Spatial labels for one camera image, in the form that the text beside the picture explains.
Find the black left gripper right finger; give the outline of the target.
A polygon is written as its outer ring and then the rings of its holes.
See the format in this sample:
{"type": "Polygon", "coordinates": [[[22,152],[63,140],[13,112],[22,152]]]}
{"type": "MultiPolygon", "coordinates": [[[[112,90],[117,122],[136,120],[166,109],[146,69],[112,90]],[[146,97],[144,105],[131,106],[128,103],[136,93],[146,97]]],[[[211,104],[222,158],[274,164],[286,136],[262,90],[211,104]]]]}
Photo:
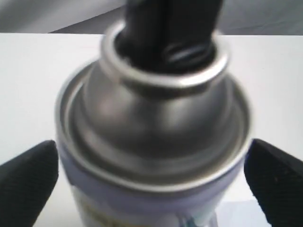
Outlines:
{"type": "Polygon", "coordinates": [[[303,225],[303,162],[261,139],[254,139],[244,175],[267,222],[273,227],[303,225]]]}

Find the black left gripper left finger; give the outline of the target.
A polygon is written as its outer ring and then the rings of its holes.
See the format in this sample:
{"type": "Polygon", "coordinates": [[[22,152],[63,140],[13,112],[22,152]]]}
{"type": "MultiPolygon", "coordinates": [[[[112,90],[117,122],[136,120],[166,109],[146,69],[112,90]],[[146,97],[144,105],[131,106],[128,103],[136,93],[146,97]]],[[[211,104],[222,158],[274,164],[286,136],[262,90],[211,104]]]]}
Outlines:
{"type": "Polygon", "coordinates": [[[32,227],[59,176],[56,143],[45,140],[0,166],[0,225],[32,227]]]}

